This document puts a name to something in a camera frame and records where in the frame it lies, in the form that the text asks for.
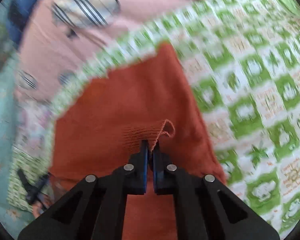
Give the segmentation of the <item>orange knit sweater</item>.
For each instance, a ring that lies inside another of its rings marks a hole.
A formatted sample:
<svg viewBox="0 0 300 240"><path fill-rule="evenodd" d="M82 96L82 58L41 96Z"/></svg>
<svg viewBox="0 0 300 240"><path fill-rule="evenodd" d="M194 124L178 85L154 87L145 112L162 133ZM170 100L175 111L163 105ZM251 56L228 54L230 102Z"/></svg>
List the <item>orange knit sweater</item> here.
<svg viewBox="0 0 300 240"><path fill-rule="evenodd" d="M57 120L51 174L66 193L89 174L110 175L148 142L147 186L128 195L121 239L178 239L172 195L154 192L156 144L189 174L224 180L193 92L174 48L93 79Z"/></svg>

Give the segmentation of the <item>teal floral pillow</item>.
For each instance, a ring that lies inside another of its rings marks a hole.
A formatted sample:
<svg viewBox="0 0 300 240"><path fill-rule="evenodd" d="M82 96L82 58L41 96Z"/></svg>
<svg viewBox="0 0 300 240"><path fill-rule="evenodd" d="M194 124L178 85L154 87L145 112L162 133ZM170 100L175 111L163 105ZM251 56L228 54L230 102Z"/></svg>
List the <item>teal floral pillow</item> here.
<svg viewBox="0 0 300 240"><path fill-rule="evenodd" d="M13 147L20 107L14 96L19 73L19 56L7 29L8 6L0 4L0 230L5 239L17 239L33 221L26 191L17 171L35 183L47 173L42 160L34 160Z"/></svg>

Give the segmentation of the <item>white floral pillow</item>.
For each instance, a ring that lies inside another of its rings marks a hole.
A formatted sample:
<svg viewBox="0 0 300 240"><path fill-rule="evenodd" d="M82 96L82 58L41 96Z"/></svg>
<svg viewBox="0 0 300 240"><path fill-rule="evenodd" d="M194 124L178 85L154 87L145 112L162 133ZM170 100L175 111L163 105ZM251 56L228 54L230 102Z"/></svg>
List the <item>white floral pillow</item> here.
<svg viewBox="0 0 300 240"><path fill-rule="evenodd" d="M45 135L51 116L49 101L26 98L19 102L15 148L32 157L44 156Z"/></svg>

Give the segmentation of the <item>green patterned bed quilt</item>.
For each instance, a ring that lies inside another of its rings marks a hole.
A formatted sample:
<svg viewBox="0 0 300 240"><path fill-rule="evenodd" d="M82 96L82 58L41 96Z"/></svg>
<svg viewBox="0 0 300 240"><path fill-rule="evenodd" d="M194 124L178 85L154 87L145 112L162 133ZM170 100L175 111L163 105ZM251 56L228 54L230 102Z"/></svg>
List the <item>green patterned bed quilt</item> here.
<svg viewBox="0 0 300 240"><path fill-rule="evenodd" d="M230 189L282 239L300 220L300 7L295 0L201 0L119 38L70 78L54 118L88 80L170 41Z"/></svg>

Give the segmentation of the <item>pink heart pattern duvet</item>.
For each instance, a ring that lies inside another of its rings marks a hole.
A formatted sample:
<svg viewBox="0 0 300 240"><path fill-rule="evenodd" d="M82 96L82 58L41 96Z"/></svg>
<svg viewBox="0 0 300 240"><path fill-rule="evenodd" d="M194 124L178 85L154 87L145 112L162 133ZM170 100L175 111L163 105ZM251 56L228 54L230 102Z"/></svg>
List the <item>pink heart pattern duvet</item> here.
<svg viewBox="0 0 300 240"><path fill-rule="evenodd" d="M147 20L194 0L119 0L120 11L106 27L69 28L52 16L55 0L39 0L19 48L15 96L18 100L50 101L67 78L93 53Z"/></svg>

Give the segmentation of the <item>navy blue patterned cloth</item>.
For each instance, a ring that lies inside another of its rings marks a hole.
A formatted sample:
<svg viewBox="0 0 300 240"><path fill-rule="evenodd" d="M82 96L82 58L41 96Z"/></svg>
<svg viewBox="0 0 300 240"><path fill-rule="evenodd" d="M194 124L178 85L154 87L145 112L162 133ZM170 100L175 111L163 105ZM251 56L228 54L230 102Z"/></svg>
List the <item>navy blue patterned cloth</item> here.
<svg viewBox="0 0 300 240"><path fill-rule="evenodd" d="M6 27L9 38L18 49L23 32L38 0L12 0L8 8Z"/></svg>

